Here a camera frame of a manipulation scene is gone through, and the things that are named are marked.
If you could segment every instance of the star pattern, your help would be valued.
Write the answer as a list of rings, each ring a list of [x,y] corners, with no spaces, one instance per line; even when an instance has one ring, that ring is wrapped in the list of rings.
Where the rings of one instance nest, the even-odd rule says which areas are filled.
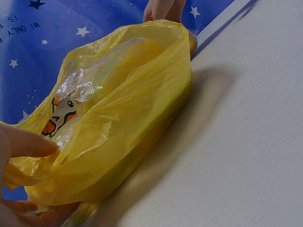
[[[189,13],[191,13],[192,15],[194,15],[194,18],[196,18],[197,16],[200,16],[201,14],[198,12],[197,7],[191,7],[191,11]]]
[[[29,114],[27,114],[25,111],[23,111],[23,118],[18,121],[18,123],[23,122],[24,120],[26,120],[29,117]]]
[[[12,60],[11,59],[11,63],[9,64],[11,67],[13,67],[13,69],[18,66],[18,63],[17,63],[17,59],[16,60]]]
[[[37,1],[29,1],[30,4],[28,5],[28,7],[34,7],[35,9],[39,9],[40,6],[44,5],[44,2],[40,2],[41,0],[37,0]]]
[[[42,44],[47,45],[48,41],[46,39],[42,40]]]
[[[77,28],[78,29],[78,33],[76,35],[81,35],[82,37],[84,37],[87,33],[90,33],[90,31],[88,31],[86,29],[86,26],[84,28]]]

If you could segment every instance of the gray fabric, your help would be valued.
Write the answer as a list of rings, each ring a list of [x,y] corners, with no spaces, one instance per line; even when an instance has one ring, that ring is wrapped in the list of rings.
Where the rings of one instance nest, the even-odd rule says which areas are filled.
[[[195,88],[86,226],[303,224],[303,1],[260,0],[192,62]]]

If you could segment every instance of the finger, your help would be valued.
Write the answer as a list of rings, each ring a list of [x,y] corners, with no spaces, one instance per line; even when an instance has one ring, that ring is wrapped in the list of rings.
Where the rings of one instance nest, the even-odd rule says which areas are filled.
[[[143,22],[146,22],[146,21],[152,21],[152,0],[150,0],[148,3],[147,3],[147,6],[144,10],[144,14],[143,14]]]
[[[9,150],[11,157],[45,157],[54,153],[57,145],[32,132],[0,125],[0,148]]]
[[[37,205],[30,201],[4,200],[2,203],[9,207],[11,210],[15,210],[20,213],[30,213],[38,209]]]
[[[175,0],[165,19],[181,23],[185,3],[186,0]]]
[[[174,2],[175,0],[155,0],[154,5],[152,6],[153,20],[165,19]]]
[[[146,12],[146,13],[144,12],[143,22],[146,22],[146,21],[153,21],[151,12]]]
[[[71,203],[54,207],[40,216],[40,219],[48,223],[48,227],[58,227],[79,207],[80,203]]]

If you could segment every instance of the plastic bag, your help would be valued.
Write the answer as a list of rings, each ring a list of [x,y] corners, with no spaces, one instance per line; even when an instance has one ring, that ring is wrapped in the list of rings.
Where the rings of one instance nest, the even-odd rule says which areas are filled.
[[[95,207],[144,158],[187,101],[196,41],[165,20],[124,26],[75,49],[50,95],[15,127],[57,142],[42,158],[12,158],[5,184],[43,205]]]

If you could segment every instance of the hand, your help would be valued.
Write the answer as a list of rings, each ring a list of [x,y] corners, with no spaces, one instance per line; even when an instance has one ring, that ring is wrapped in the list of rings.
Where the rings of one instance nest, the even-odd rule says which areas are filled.
[[[167,19],[181,23],[186,0],[150,0],[145,8],[143,20]]]
[[[55,143],[9,126],[0,125],[0,226],[1,227],[59,227],[79,203],[57,206],[44,213],[34,214],[37,205],[29,201],[3,199],[4,171],[11,157],[45,157],[57,149]]]

